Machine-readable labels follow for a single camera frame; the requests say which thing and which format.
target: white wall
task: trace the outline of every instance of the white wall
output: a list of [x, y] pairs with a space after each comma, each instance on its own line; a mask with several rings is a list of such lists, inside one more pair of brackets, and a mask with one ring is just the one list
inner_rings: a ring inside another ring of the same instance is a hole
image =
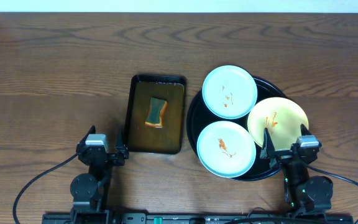
[[358, 0], [0, 0], [0, 12], [358, 12]]

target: yellow plate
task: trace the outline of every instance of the yellow plate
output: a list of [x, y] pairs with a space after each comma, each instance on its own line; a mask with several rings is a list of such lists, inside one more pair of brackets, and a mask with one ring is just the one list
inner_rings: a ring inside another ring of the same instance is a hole
[[301, 136], [300, 125], [309, 128], [308, 118], [302, 108], [286, 98], [272, 97], [257, 103], [248, 116], [248, 132], [262, 147], [264, 128], [268, 129], [274, 148], [289, 149]]

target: sponge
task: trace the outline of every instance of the sponge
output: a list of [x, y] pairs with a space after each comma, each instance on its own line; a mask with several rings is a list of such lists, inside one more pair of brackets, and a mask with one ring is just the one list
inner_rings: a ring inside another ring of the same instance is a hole
[[162, 118], [164, 116], [165, 109], [167, 109], [167, 106], [168, 102], [165, 100], [151, 97], [149, 115], [147, 116], [146, 122], [144, 124], [155, 128], [162, 128]]

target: brown water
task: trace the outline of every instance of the brown water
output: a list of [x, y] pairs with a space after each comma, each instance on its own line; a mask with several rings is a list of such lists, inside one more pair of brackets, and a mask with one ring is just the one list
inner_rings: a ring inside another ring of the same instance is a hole
[[[127, 143], [130, 151], [173, 154], [180, 150], [184, 93], [185, 87], [181, 84], [136, 84]], [[151, 97], [168, 102], [162, 119], [162, 128], [144, 124], [149, 113]]]

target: wooden table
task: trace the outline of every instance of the wooden table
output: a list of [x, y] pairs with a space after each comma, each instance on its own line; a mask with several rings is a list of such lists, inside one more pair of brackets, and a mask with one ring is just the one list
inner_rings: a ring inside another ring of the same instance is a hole
[[[313, 165], [358, 181], [358, 14], [0, 13], [0, 223], [13, 222], [21, 188], [73, 155], [92, 124], [114, 144], [132, 76], [186, 76], [187, 113], [208, 72], [226, 64], [301, 105], [323, 143]], [[19, 202], [19, 220], [69, 211], [70, 183], [83, 172], [74, 160], [36, 181]], [[358, 188], [333, 181], [330, 212], [356, 219]], [[184, 131], [179, 154], [131, 153], [114, 169], [109, 204], [159, 213], [279, 210], [282, 183], [282, 173], [256, 182], [214, 176]]]

